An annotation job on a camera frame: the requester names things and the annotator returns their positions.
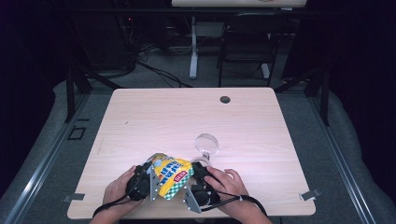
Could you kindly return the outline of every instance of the chair leg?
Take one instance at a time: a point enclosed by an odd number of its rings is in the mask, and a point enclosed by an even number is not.
[[[270,75],[268,76],[267,87],[270,87],[271,85],[271,79],[272,79],[272,74],[274,72],[274,67],[275,67],[275,61],[271,63]]]
[[[222,78],[222,59],[219,59],[219,87],[221,87],[221,78]]]

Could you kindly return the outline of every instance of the dark background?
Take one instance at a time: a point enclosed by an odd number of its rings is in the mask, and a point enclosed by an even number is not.
[[[396,18],[390,6],[390,0],[308,1],[308,9],[347,9],[350,17],[302,20],[283,77],[318,67],[324,52],[333,50],[331,90],[355,126],[375,183],[396,202]],[[62,17],[43,9],[48,7],[51,1],[1,2],[1,195],[49,115],[52,88],[65,80],[71,63],[90,65],[74,36],[78,28],[71,32]]]

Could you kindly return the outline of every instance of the table surface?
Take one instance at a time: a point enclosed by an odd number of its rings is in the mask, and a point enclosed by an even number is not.
[[[305,7],[306,0],[172,0],[173,7]]]
[[[228,96],[230,103],[222,103],[221,96]],[[315,213],[313,201],[300,199],[309,188],[274,91],[194,88],[114,91],[76,189],[85,197],[72,201],[67,215],[91,218],[106,186],[154,153],[185,160],[200,157],[194,141],[201,133],[219,141],[212,165],[235,169],[269,216]],[[189,211],[183,193],[170,201],[147,198],[125,218],[227,217],[218,209]]]

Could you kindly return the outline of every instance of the person's right hand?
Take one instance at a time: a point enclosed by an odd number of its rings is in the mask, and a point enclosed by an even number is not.
[[[237,196],[248,195],[248,190],[245,188],[241,176],[235,170],[226,169],[222,172],[211,166],[207,166],[206,169],[218,180],[217,181],[211,176],[205,176],[205,181],[211,185],[214,190]],[[219,193],[219,196],[222,201],[233,197],[222,193]],[[249,201],[241,202],[237,200],[226,203],[220,206],[219,210],[244,224],[272,223],[256,204]]]

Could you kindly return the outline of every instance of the table leg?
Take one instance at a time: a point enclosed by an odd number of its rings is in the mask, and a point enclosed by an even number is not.
[[[196,34],[196,22],[195,17],[191,19],[191,64],[190,64],[190,78],[197,78],[198,68],[198,53],[197,53],[197,34]]]

